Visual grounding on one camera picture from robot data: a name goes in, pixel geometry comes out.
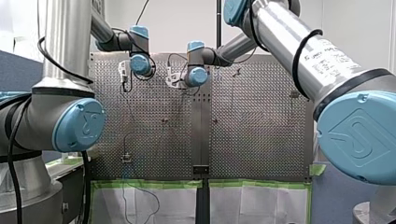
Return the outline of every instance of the white paper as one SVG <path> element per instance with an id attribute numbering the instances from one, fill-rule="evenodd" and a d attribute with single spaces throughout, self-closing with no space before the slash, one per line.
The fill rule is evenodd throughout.
<path id="1" fill-rule="evenodd" d="M 210 189 L 210 223 L 238 224 L 241 187 Z"/>
<path id="2" fill-rule="evenodd" d="M 306 224 L 307 189 L 210 189 L 213 224 Z"/>
<path id="3" fill-rule="evenodd" d="M 277 189 L 243 187 L 240 224 L 275 224 Z"/>
<path id="4" fill-rule="evenodd" d="M 279 189 L 277 192 L 276 224 L 305 224 L 306 189 Z"/>
<path id="5" fill-rule="evenodd" d="M 145 223 L 158 208 L 157 200 L 150 194 L 129 188 L 125 184 L 126 214 L 132 223 Z M 160 200 L 160 210 L 147 224 L 195 223 L 196 189 L 145 189 Z M 92 200 L 92 223 L 125 224 L 125 201 L 122 189 L 97 189 Z"/>

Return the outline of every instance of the green tape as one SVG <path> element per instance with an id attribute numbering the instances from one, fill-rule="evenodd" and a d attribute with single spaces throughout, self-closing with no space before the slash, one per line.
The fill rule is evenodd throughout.
<path id="1" fill-rule="evenodd" d="M 56 161 L 50 161 L 47 162 L 46 165 L 55 165 L 55 164 L 61 164 L 61 165 L 76 165 L 78 163 L 82 162 L 82 158 L 70 158 L 70 159 L 64 159 L 63 162 L 61 162 L 61 159 L 56 160 Z"/>
<path id="2" fill-rule="evenodd" d="M 312 210 L 312 184 L 309 184 L 307 188 L 307 200 L 306 200 L 306 224 L 311 224 L 311 210 Z"/>
<path id="3" fill-rule="evenodd" d="M 326 170 L 325 164 L 312 164 L 309 166 L 310 175 L 322 175 Z"/>
<path id="4" fill-rule="evenodd" d="M 99 180 L 92 181 L 93 189 L 121 189 L 140 188 L 140 189 L 199 189 L 202 181 L 154 181 L 140 179 L 119 179 L 119 180 Z"/>
<path id="5" fill-rule="evenodd" d="M 289 183 L 278 181 L 263 181 L 263 180 L 209 180 L 210 188 L 232 188 L 232 187 L 263 187 L 272 189 L 307 189 L 309 188 L 305 183 Z"/>

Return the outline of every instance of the white wall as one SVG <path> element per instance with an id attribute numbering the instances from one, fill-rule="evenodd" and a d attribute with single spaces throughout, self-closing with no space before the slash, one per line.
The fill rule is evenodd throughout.
<path id="1" fill-rule="evenodd" d="M 327 38 L 363 67 L 393 69 L 393 0 L 324 0 L 323 4 Z"/>
<path id="2" fill-rule="evenodd" d="M 111 26 L 129 28 L 136 22 L 145 2 L 106 0 L 106 20 Z M 302 6 L 302 18 L 309 25 L 320 28 L 322 0 L 302 0 Z M 215 47 L 216 0 L 150 1 L 139 24 L 148 27 L 151 52 L 186 52 L 192 40 L 202 40 L 207 46 Z M 238 28 L 223 22 L 223 44 L 240 33 Z"/>

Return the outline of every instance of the metal stand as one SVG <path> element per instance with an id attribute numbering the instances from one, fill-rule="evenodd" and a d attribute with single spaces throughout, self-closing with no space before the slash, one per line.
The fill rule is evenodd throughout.
<path id="1" fill-rule="evenodd" d="M 396 220 L 396 188 L 381 186 L 374 198 L 353 208 L 354 224 L 384 224 Z"/>
<path id="2" fill-rule="evenodd" d="M 49 191 L 22 203 L 23 223 L 62 224 L 62 184 L 54 182 Z M 17 223 L 16 206 L 0 207 L 1 223 Z"/>

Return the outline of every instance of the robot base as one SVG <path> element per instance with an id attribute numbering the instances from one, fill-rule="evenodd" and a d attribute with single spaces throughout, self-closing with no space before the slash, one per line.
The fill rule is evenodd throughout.
<path id="1" fill-rule="evenodd" d="M 29 201 L 23 202 L 23 223 L 62 224 L 62 184 L 55 181 L 49 191 Z M 16 207 L 0 207 L 1 223 L 17 223 Z"/>

